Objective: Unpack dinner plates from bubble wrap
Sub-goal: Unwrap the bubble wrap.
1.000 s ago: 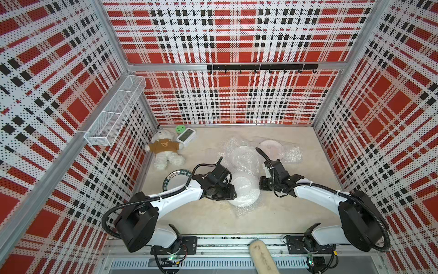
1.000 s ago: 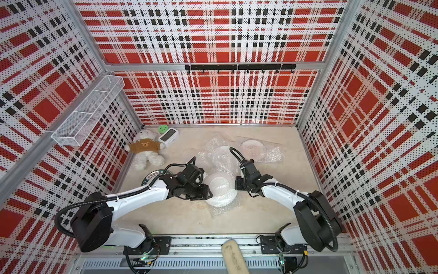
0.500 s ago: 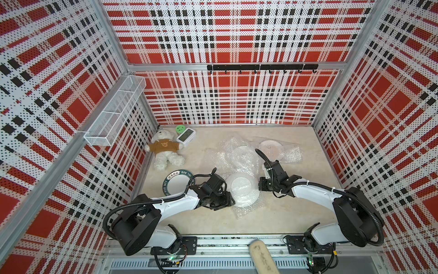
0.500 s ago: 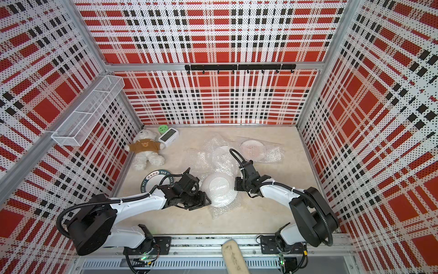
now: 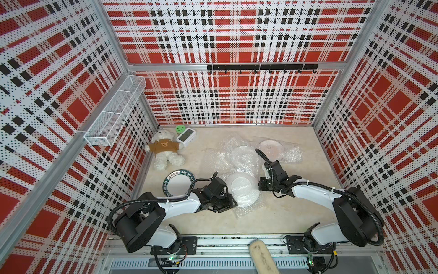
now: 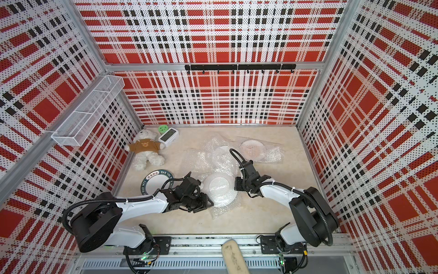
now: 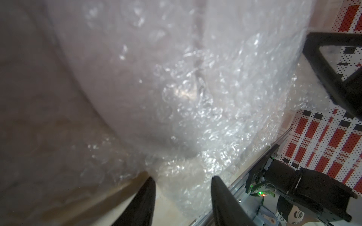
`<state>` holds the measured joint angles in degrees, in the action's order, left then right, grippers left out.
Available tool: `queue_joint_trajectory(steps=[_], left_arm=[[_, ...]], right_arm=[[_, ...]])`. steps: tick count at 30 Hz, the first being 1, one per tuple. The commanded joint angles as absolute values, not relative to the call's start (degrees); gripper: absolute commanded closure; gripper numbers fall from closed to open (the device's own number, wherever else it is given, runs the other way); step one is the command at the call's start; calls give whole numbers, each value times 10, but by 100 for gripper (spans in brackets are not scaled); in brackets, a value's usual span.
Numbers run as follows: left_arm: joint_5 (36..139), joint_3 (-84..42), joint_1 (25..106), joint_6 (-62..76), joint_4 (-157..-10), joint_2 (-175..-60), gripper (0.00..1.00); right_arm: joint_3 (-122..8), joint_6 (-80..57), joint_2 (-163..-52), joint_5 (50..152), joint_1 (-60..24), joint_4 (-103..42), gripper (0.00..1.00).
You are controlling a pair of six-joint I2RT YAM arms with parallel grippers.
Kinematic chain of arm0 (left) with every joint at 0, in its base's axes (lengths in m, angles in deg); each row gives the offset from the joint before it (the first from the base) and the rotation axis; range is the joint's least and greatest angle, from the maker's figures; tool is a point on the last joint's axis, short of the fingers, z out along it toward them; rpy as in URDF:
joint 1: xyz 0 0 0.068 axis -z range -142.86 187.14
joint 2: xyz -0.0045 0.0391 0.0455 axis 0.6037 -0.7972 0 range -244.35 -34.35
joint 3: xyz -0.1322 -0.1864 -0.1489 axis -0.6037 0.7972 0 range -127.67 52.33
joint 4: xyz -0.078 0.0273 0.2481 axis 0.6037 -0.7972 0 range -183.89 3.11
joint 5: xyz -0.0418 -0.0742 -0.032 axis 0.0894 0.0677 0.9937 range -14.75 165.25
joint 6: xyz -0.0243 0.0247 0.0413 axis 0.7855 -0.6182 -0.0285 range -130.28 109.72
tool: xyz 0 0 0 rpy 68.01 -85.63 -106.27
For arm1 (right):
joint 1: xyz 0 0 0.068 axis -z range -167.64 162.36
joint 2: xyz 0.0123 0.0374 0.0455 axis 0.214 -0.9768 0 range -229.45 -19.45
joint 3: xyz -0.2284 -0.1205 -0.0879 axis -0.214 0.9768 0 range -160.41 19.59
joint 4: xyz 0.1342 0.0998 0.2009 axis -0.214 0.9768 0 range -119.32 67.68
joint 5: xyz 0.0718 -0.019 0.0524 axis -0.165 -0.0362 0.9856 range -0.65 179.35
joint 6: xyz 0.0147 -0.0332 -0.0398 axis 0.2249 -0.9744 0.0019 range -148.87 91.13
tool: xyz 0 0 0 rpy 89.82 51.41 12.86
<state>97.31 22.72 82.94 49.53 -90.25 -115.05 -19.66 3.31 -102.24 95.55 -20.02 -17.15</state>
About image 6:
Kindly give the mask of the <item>green rimmed plate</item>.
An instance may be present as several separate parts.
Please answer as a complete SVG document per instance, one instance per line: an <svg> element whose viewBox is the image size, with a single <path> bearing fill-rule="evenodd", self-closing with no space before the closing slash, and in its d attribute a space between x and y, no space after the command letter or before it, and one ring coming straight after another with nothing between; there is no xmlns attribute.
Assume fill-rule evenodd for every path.
<svg viewBox="0 0 438 274"><path fill-rule="evenodd" d="M152 195L157 189L161 189L163 184L168 180L173 178L173 175L164 171L158 170L148 174L142 181L140 185L140 190L142 195Z"/></svg>
<svg viewBox="0 0 438 274"><path fill-rule="evenodd" d="M203 193L206 193L215 207L225 207L235 200L234 179L228 174L216 172L203 181Z"/></svg>

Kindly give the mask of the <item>green rimmed plate front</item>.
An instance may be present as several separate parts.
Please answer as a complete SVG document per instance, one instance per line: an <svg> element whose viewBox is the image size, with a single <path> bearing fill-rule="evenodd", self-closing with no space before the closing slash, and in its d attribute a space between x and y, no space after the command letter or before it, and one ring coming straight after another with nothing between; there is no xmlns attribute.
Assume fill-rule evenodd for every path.
<svg viewBox="0 0 438 274"><path fill-rule="evenodd" d="M142 181L140 185L140 190L142 195L152 195L157 189L161 189L163 184L168 180L173 178L173 175L164 171L158 170L148 174Z"/></svg>

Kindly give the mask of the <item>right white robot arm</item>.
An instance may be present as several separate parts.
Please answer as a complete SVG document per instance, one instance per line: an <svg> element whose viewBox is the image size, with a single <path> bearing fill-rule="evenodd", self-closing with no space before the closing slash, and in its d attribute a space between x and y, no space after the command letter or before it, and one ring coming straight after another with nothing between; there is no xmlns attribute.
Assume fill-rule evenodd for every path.
<svg viewBox="0 0 438 274"><path fill-rule="evenodd" d="M274 200L291 210L295 223L288 223L276 232L276 245L285 252L297 243L313 247L333 245L333 232L339 228L335 213L322 194L314 187L306 190L276 182L261 176L252 161L238 162L242 176L235 180L235 190L250 197Z"/></svg>

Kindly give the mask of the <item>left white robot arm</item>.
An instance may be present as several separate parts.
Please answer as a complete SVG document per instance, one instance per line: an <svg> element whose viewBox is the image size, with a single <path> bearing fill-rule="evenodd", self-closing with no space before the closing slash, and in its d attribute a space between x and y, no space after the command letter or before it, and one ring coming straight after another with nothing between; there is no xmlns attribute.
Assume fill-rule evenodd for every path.
<svg viewBox="0 0 438 274"><path fill-rule="evenodd" d="M75 236L82 253L101 246L123 246L128 255L149 253L159 244L147 226L123 226L124 221L174 210L198 213L214 205L191 174L179 178L180 185L175 188L170 187L171 182L168 179L150 195L123 198L104 192L95 199L77 202L64 210L62 224Z"/></svg>

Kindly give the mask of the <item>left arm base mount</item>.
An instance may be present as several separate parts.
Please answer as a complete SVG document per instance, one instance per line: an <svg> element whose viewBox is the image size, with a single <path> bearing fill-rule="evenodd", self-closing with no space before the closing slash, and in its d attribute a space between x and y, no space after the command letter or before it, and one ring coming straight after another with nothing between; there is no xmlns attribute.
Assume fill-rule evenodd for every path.
<svg viewBox="0 0 438 274"><path fill-rule="evenodd" d="M129 269L135 274L146 274L160 255L169 254L172 238L158 236L146 239L136 248L125 247L123 255Z"/></svg>

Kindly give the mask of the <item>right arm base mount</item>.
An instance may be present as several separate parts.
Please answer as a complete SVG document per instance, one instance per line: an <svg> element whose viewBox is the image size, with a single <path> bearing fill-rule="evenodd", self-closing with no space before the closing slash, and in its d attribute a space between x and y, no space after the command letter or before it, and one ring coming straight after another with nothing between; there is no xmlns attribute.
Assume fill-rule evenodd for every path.
<svg viewBox="0 0 438 274"><path fill-rule="evenodd" d="M260 245L262 254L279 256L278 265L282 274L295 274L308 265L306 243L289 245L279 235L258 235L255 240Z"/></svg>

